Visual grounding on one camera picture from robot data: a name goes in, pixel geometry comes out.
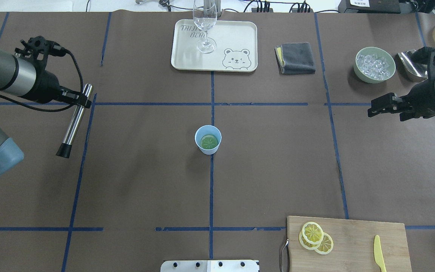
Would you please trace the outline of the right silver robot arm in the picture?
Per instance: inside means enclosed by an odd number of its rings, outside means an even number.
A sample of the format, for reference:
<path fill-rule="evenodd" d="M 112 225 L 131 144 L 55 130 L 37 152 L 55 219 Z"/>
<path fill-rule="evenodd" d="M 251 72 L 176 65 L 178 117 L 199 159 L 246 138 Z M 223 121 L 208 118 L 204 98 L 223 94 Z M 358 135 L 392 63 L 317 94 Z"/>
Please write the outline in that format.
<path fill-rule="evenodd" d="M 371 101 L 368 117 L 382 113 L 399 113 L 400 121 L 435 116 L 435 48 L 423 47 L 412 54 L 412 61 L 427 65 L 427 79 L 413 86 L 407 95 L 382 95 Z"/>

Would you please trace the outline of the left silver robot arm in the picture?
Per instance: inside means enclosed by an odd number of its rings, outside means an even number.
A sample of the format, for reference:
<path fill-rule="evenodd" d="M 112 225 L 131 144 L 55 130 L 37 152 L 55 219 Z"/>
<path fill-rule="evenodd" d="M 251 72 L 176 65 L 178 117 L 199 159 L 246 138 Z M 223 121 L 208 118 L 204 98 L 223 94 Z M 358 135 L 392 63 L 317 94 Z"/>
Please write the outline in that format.
<path fill-rule="evenodd" d="M 59 157 L 69 158 L 74 138 L 80 126 L 84 110 L 92 106 L 90 98 L 91 84 L 83 84 L 83 76 L 73 53 L 55 41 L 43 36 L 32 37 L 21 41 L 23 48 L 16 48 L 13 54 L 0 49 L 0 98 L 8 102 L 40 112 L 61 112 L 76 107 L 62 144 L 56 153 Z M 64 57 L 69 55 L 77 70 L 80 89 L 73 91 L 60 85 L 57 76 L 46 69 L 49 56 Z M 33 107 L 15 98 L 47 104 L 57 101 L 65 107 L 48 110 Z M 0 176 L 19 162 L 24 153 L 17 143 L 0 128 Z"/>

